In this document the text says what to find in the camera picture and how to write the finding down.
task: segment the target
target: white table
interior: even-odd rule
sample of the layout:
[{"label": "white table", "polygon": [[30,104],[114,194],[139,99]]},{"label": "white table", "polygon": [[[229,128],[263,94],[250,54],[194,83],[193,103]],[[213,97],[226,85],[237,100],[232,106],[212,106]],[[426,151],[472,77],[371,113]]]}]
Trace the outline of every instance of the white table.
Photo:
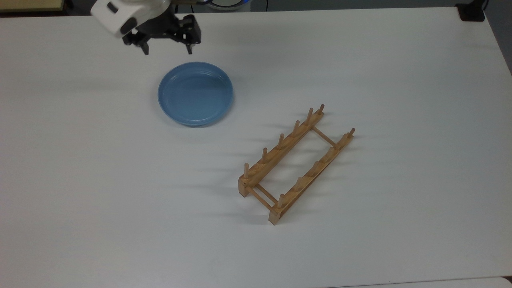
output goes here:
[{"label": "white table", "polygon": [[[0,286],[332,287],[512,274],[512,77],[455,8],[201,14],[150,55],[92,17],[0,19]],[[160,79],[224,69],[217,124]],[[237,179],[309,107],[350,146],[273,226]],[[263,186],[327,149],[309,134]]]},{"label": "white table", "polygon": [[432,282],[414,282],[400,284],[383,284],[358,286],[359,288],[512,288],[512,284],[504,278],[462,279]]}]

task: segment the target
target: blue plate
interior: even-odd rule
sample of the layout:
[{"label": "blue plate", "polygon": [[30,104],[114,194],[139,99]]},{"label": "blue plate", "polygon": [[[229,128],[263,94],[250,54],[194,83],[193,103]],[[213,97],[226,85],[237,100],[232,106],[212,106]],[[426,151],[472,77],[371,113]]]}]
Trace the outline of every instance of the blue plate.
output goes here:
[{"label": "blue plate", "polygon": [[219,67],[204,62],[182,64],[158,87],[158,103],[174,121],[187,126],[220,119],[233,102],[233,86]]}]

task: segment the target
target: wooden crossbar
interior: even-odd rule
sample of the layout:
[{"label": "wooden crossbar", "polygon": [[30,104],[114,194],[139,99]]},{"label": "wooden crossbar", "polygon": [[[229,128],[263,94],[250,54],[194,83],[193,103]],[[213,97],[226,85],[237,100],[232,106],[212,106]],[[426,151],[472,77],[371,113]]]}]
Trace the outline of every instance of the wooden crossbar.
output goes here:
[{"label": "wooden crossbar", "polygon": [[[297,199],[304,193],[304,191],[315,181],[320,173],[336,158],[336,156],[352,141],[355,129],[349,133],[345,133],[343,137],[334,142],[324,133],[322,133],[315,125],[323,117],[324,105],[320,106],[315,113],[313,108],[309,109],[306,120],[301,124],[300,121],[295,122],[293,131],[286,137],[281,134],[278,144],[268,151],[267,148],[263,149],[262,158],[256,162],[252,167],[245,163],[244,174],[238,179],[239,193],[246,197],[249,193],[254,195],[269,211],[268,220],[276,225],[279,219],[290,209],[290,207],[297,201]],[[295,185],[286,194],[281,194],[279,199],[274,198],[267,190],[265,190],[259,182],[270,172],[283,157],[295,147],[295,145],[309,132],[313,130],[320,137],[325,139],[332,147],[329,148],[327,153],[319,160],[316,161],[313,167],[302,177],[297,179]],[[255,190],[256,187],[265,196],[272,201],[269,204],[265,201]]]}]

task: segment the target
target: floor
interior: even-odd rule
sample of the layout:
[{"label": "floor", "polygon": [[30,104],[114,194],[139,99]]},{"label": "floor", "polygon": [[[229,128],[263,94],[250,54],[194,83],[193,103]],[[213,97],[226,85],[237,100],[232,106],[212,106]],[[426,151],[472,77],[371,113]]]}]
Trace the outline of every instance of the floor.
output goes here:
[{"label": "floor", "polygon": [[[66,0],[66,2],[71,3],[67,5],[65,11],[67,15],[89,15],[96,0]],[[268,11],[453,7],[460,2],[469,3],[470,0],[268,0]],[[253,0],[250,11],[265,11],[266,5],[267,0]],[[204,6],[196,6],[194,9],[195,13],[210,11]],[[189,6],[180,7],[179,13],[191,13],[191,9]],[[508,68],[512,71],[512,1],[489,0],[485,14]]]}]

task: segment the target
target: wooden peg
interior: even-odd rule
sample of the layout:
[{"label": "wooden peg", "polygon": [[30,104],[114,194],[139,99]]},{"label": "wooden peg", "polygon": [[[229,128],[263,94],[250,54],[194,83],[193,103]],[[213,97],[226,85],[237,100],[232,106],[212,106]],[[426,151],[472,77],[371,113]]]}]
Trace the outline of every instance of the wooden peg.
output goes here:
[{"label": "wooden peg", "polygon": [[311,115],[313,114],[313,108],[309,108],[308,117],[306,118],[306,124],[309,125],[311,121]]},{"label": "wooden peg", "polygon": [[249,178],[249,163],[245,163],[244,165],[244,178]]},{"label": "wooden peg", "polygon": [[295,121],[295,126],[293,127],[293,132],[291,133],[292,137],[297,137],[298,125],[301,122],[299,120]]},{"label": "wooden peg", "polygon": [[345,141],[347,140],[348,136],[349,136],[349,133],[343,134],[342,138],[338,141],[338,143],[336,143],[336,146],[334,146],[334,148],[336,150],[341,149],[341,147],[345,144]]},{"label": "wooden peg", "polygon": [[302,181],[302,177],[297,178],[297,182],[293,186],[295,191],[297,191],[301,187],[301,181]]},{"label": "wooden peg", "polygon": [[265,164],[267,162],[267,148],[263,148],[263,155],[261,156],[261,162]]},{"label": "wooden peg", "polygon": [[334,152],[334,147],[330,147],[326,154],[327,158],[331,158],[333,152]]},{"label": "wooden peg", "polygon": [[318,114],[321,114],[321,113],[322,113],[322,111],[324,110],[324,107],[325,107],[325,105],[323,105],[323,104],[322,104],[322,105],[320,105],[320,109],[317,111],[317,113],[318,113]]},{"label": "wooden peg", "polygon": [[316,169],[318,169],[318,165],[320,164],[320,162],[316,161],[315,164],[313,164],[313,168],[311,168],[311,170],[308,171],[308,174],[306,174],[306,176],[308,177],[313,177],[315,176],[316,174]]},{"label": "wooden peg", "polygon": [[278,208],[281,208],[285,203],[285,194],[279,195]]},{"label": "wooden peg", "polygon": [[281,150],[283,148],[283,139],[285,138],[285,135],[281,133],[279,135],[279,142],[278,142],[278,150]]}]

